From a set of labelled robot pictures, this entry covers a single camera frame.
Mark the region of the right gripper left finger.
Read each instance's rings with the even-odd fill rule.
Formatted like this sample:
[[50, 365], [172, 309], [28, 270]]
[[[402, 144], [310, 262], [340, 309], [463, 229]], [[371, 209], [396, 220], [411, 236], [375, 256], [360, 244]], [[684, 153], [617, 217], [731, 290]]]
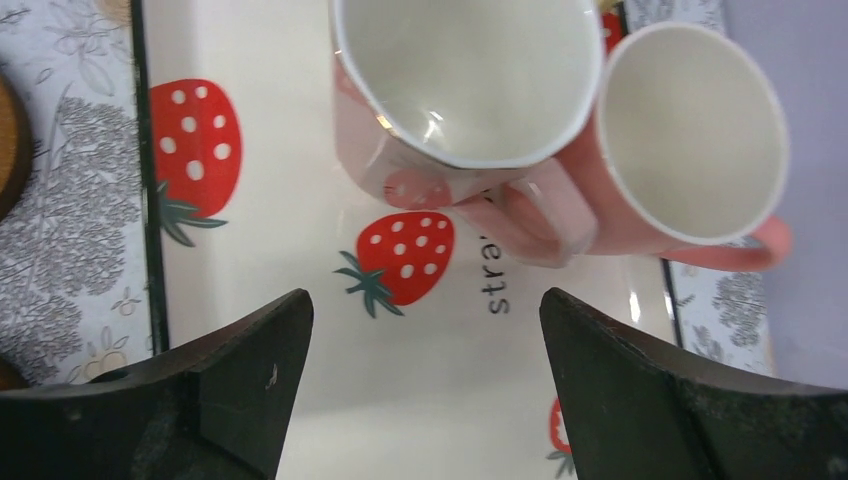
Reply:
[[272, 479], [310, 346], [295, 289], [85, 384], [1, 395], [5, 479]]

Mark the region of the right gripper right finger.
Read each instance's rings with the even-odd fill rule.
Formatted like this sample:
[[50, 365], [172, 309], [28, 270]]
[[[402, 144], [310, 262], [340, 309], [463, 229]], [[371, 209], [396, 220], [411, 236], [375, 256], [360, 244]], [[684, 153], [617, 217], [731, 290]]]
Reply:
[[847, 394], [736, 369], [558, 288], [539, 308], [582, 479], [843, 479]]

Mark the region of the strawberry print serving tray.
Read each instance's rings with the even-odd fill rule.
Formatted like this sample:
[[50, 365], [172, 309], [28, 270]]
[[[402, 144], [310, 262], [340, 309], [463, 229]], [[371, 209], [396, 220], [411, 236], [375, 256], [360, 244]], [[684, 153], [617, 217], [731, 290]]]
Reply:
[[515, 262], [338, 162], [323, 1], [140, 5], [170, 340], [286, 292], [314, 327], [281, 479], [571, 479], [538, 318], [560, 287], [676, 339], [661, 264]]

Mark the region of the brown coaster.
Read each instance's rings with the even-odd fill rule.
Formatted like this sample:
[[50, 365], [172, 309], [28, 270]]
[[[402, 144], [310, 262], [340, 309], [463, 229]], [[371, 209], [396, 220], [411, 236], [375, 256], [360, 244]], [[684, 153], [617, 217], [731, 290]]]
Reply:
[[1, 74], [1, 219], [21, 198], [32, 171], [34, 140], [25, 106]]

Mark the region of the pink mug front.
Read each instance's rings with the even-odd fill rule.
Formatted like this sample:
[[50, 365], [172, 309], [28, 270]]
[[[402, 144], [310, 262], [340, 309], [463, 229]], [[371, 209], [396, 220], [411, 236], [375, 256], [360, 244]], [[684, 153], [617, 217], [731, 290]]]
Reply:
[[332, 1], [337, 159], [365, 192], [446, 190], [515, 260], [560, 268], [598, 221], [556, 154], [586, 126], [605, 59], [593, 1]]

